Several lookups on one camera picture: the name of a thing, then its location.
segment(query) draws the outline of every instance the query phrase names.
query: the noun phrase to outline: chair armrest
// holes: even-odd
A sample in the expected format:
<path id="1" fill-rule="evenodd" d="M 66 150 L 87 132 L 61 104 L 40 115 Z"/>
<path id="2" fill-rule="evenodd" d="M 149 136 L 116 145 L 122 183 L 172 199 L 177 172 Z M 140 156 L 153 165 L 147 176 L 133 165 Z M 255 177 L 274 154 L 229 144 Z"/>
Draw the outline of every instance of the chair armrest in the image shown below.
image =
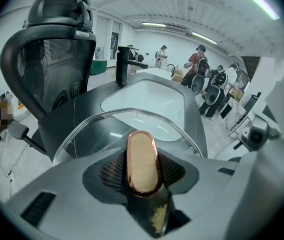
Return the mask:
<path id="1" fill-rule="evenodd" d="M 19 122 L 13 121 L 9 126 L 8 126 L 8 132 L 14 137 L 15 139 L 18 140 L 23 140 L 25 139 L 27 133 L 29 131 L 29 128 Z"/>

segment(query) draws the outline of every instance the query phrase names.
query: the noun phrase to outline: black cable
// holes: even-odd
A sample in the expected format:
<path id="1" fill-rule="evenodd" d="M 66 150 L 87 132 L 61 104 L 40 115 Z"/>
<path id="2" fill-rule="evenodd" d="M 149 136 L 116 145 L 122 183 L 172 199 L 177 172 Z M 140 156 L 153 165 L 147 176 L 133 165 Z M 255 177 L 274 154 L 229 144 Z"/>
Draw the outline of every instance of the black cable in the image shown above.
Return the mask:
<path id="1" fill-rule="evenodd" d="M 1 148 L 0 148 L 0 168 L 2 169 L 4 176 L 5 176 L 4 168 L 1 166 L 1 157 L 2 157 L 2 152 L 1 152 Z"/>
<path id="2" fill-rule="evenodd" d="M 25 145 L 25 147 L 24 147 L 23 151 L 21 152 L 21 154 L 20 154 L 19 158 L 16 160 L 15 164 L 13 164 L 13 165 L 12 165 L 11 170 L 10 170 L 10 172 L 8 173 L 8 175 L 7 175 L 6 177 L 9 177 L 9 176 L 11 175 L 12 170 L 13 170 L 13 167 L 17 164 L 17 162 L 18 162 L 18 161 L 19 161 L 19 159 L 21 158 L 21 156 L 22 156 L 22 154 L 23 154 L 24 150 L 26 149 L 27 145 L 28 145 L 28 144 L 26 144 L 26 145 Z"/>
<path id="3" fill-rule="evenodd" d="M 11 194 L 11 182 L 12 182 L 13 180 L 11 180 L 10 179 L 10 182 L 9 182 L 9 185 L 10 185 L 10 198 L 11 198 L 11 196 L 12 196 L 12 194 Z"/>

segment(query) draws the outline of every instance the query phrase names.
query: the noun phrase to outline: copper handle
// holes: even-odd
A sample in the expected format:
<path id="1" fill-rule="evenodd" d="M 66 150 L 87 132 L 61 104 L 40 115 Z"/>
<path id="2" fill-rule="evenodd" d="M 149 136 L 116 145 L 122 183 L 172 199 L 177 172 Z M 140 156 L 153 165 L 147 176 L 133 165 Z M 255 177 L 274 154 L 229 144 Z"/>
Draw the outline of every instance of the copper handle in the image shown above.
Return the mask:
<path id="1" fill-rule="evenodd" d="M 127 180 L 138 196 L 156 191 L 159 177 L 157 149 L 153 137 L 146 131 L 137 130 L 127 140 Z"/>

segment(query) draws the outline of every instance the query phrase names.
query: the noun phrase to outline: black bag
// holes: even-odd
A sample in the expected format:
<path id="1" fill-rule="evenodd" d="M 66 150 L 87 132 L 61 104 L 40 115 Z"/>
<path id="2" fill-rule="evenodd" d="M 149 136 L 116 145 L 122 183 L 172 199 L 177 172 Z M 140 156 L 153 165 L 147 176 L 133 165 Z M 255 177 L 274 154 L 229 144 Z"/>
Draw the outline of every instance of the black bag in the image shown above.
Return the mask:
<path id="1" fill-rule="evenodd" d="M 227 79 L 227 75 L 224 71 L 219 72 L 215 79 L 215 85 L 221 87 Z"/>
<path id="2" fill-rule="evenodd" d="M 202 77 L 206 77 L 207 72 L 209 71 L 210 66 L 208 65 L 208 60 L 206 57 L 201 58 L 198 61 L 198 67 L 197 67 L 197 75 L 198 76 L 202 76 Z"/>

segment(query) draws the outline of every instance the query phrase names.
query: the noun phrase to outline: red shirt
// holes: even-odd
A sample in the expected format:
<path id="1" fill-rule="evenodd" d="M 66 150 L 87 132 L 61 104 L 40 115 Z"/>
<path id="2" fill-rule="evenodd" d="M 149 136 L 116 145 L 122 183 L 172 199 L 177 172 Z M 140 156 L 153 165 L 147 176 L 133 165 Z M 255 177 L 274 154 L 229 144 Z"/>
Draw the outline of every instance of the red shirt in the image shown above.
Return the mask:
<path id="1" fill-rule="evenodd" d="M 198 53 L 194 53 L 192 54 L 192 56 L 188 59 L 189 62 L 192 62 L 193 63 L 193 66 L 191 67 L 191 69 L 187 72 L 187 74 L 189 75 L 196 75 L 196 72 L 195 70 L 197 70 L 197 62 L 199 59 L 201 58 L 205 58 L 205 55 L 204 53 L 201 51 L 201 52 L 198 52 Z"/>

